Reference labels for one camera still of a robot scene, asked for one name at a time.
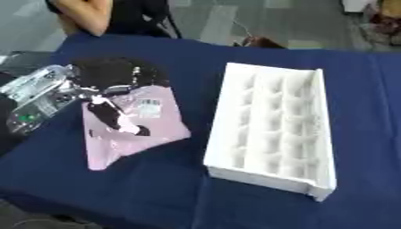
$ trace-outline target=white foam tray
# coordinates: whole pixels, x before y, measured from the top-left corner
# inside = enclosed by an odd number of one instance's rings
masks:
[[[204,165],[323,201],[337,186],[323,71],[229,63]]]

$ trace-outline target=white label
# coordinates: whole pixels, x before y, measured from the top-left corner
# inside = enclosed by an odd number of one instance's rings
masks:
[[[154,98],[141,98],[135,101],[136,113],[140,118],[159,118],[161,101]]]

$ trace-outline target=pink package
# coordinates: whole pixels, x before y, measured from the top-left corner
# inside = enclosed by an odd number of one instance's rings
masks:
[[[171,88],[148,86],[112,98],[132,123],[146,127],[150,136],[135,136],[107,127],[82,104],[86,151],[90,170],[104,170],[120,157],[191,137],[183,125]]]

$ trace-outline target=gray carpet floor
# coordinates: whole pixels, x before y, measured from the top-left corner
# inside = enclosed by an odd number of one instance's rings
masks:
[[[186,38],[231,45],[248,33],[266,36],[289,48],[394,51],[373,45],[360,34],[360,18],[344,16],[339,0],[170,0],[173,15]],[[44,0],[0,3],[0,55],[11,51],[54,51],[65,39]],[[0,228],[21,220],[47,218],[0,202]],[[83,228],[52,222],[18,225],[29,228]]]

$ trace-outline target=table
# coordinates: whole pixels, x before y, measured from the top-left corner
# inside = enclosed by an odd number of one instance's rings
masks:
[[[86,165],[73,104],[0,159],[0,195],[29,210],[83,216],[114,228],[398,228],[401,55],[217,47],[190,40],[77,35],[53,63],[136,56],[164,69],[192,138]],[[202,157],[227,62],[325,71],[337,190],[301,194],[208,177]]]

